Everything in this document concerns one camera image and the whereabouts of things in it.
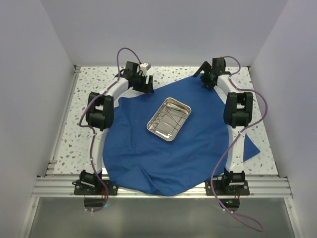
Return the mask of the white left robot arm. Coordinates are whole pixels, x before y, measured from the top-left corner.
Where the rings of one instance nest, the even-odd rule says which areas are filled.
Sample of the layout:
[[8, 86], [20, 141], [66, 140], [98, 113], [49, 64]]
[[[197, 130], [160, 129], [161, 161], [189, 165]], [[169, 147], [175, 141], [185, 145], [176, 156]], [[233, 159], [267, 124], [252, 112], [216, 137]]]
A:
[[102, 191], [103, 149], [108, 129], [114, 122], [114, 102], [130, 88], [142, 93], [154, 93], [153, 76], [147, 75], [150, 63], [128, 61], [108, 86], [99, 92], [91, 92], [88, 104], [80, 118], [79, 126], [93, 132], [89, 148], [90, 167], [85, 170], [93, 178], [87, 180], [85, 188], [96, 195]]

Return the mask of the stainless steel instrument tray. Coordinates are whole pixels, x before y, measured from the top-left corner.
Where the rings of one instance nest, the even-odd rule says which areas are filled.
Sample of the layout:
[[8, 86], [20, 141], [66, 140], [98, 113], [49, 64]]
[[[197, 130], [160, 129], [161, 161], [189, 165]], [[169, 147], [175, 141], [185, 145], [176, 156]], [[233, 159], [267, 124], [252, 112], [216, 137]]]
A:
[[191, 112], [188, 105], [168, 97], [147, 123], [147, 130], [159, 138], [171, 142], [176, 138]]

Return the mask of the blue surgical cloth wrap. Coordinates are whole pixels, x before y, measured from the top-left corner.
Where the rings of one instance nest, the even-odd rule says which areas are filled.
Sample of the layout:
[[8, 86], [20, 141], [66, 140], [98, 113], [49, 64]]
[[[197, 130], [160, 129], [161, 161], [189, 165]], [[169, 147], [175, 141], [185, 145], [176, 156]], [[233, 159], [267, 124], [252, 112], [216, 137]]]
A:
[[[192, 110], [171, 142], [146, 127], [168, 97]], [[187, 77], [153, 94], [121, 97], [118, 103], [103, 150], [104, 165], [115, 185], [174, 196], [223, 172], [229, 140], [224, 103], [214, 90], [204, 88], [200, 79]]]

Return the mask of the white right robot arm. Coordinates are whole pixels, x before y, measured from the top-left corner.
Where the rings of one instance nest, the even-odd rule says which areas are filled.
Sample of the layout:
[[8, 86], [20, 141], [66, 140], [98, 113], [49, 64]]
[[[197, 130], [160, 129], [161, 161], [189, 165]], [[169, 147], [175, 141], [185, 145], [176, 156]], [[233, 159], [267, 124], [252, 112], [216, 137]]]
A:
[[223, 120], [228, 128], [229, 149], [227, 162], [221, 178], [220, 188], [225, 194], [233, 194], [239, 185], [245, 183], [243, 166], [245, 128], [250, 124], [253, 114], [253, 94], [240, 92], [231, 80], [231, 73], [226, 71], [224, 58], [213, 58], [212, 63], [203, 62], [194, 73], [200, 75], [203, 87], [212, 90], [220, 88], [226, 95]]

